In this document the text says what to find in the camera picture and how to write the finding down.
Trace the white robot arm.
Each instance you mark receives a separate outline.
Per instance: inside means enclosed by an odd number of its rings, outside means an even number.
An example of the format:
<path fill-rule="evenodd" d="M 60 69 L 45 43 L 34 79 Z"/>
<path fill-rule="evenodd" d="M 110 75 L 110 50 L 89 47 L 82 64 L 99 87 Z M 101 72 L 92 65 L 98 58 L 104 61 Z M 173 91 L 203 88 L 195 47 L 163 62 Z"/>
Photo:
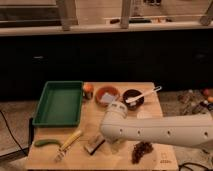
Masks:
<path fill-rule="evenodd" d="M 118 139 L 213 150 L 213 115 L 143 118 L 127 116 L 118 101 L 108 105 L 100 132 L 109 142 Z"/>

